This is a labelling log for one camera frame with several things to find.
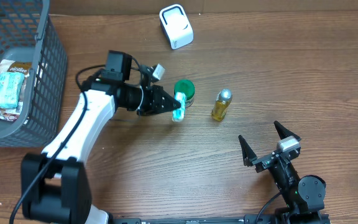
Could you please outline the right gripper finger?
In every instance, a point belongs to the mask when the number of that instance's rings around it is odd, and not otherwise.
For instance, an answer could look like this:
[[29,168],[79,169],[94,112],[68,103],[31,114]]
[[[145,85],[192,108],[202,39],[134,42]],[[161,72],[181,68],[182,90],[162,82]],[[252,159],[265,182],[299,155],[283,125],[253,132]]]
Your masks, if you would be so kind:
[[274,121],[273,124],[281,140],[293,136],[297,141],[301,141],[301,137],[284,127],[278,121]]
[[247,141],[242,137],[242,135],[238,135],[238,139],[242,149],[242,160],[245,166],[253,166],[254,161],[257,159],[255,152],[251,149]]

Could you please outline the yellow dish soap bottle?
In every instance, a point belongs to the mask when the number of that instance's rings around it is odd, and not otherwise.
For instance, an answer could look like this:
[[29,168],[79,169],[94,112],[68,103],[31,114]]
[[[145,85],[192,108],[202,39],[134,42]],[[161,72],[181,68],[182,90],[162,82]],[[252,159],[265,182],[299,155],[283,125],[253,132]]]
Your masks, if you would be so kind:
[[222,121],[227,113],[227,108],[231,104],[231,101],[231,90],[227,88],[222,89],[216,97],[214,108],[211,112],[211,117],[216,121]]

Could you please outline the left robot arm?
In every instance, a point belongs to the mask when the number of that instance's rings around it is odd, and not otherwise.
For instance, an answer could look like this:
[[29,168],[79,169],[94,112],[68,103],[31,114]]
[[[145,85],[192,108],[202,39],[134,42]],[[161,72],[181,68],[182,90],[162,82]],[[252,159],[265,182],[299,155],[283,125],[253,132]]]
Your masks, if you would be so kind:
[[118,108],[138,116],[183,111],[185,95],[168,94],[157,82],[165,69],[148,67],[124,52],[109,51],[95,73],[78,82],[77,106],[54,140],[41,154],[26,154],[21,164],[22,196],[12,211],[19,209],[29,220],[44,223],[113,223],[109,212],[92,203],[85,165],[104,125]]

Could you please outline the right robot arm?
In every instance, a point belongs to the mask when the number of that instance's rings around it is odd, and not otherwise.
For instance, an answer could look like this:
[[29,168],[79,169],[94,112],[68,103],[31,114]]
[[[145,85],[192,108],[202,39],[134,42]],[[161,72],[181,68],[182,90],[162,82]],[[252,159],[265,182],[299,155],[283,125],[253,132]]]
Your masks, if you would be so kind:
[[275,194],[256,215],[245,215],[245,223],[330,223],[328,215],[322,215],[326,182],[317,175],[300,177],[292,160],[301,152],[301,137],[274,122],[280,137],[276,150],[257,157],[245,138],[238,136],[242,160],[245,166],[255,167],[256,172],[268,170],[273,177],[278,193]]

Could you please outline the green lid seasoning jar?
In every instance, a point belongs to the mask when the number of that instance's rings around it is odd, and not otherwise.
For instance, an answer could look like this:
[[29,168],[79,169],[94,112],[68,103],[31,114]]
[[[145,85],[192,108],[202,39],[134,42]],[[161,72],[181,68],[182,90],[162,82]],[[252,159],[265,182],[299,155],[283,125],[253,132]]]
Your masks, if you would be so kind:
[[195,99],[195,86],[191,80],[179,80],[174,86],[174,94],[184,93],[186,96],[185,106],[190,107]]

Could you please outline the Kleenex pocket tissue pack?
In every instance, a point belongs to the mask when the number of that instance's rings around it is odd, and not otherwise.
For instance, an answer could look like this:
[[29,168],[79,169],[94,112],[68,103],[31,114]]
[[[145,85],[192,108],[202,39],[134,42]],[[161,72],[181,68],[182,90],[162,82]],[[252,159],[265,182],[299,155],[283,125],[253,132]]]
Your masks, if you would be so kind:
[[175,99],[180,102],[180,107],[178,109],[173,110],[172,120],[174,122],[181,122],[185,118],[186,95],[182,92],[176,92]]

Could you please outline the mint green wipes pack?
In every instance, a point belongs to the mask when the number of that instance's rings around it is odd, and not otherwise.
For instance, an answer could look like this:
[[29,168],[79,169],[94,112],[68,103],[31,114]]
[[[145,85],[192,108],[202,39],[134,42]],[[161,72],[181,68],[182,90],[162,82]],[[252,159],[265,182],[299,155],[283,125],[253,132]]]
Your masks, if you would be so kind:
[[16,108],[19,102],[24,74],[20,72],[2,72],[0,74],[0,108]]

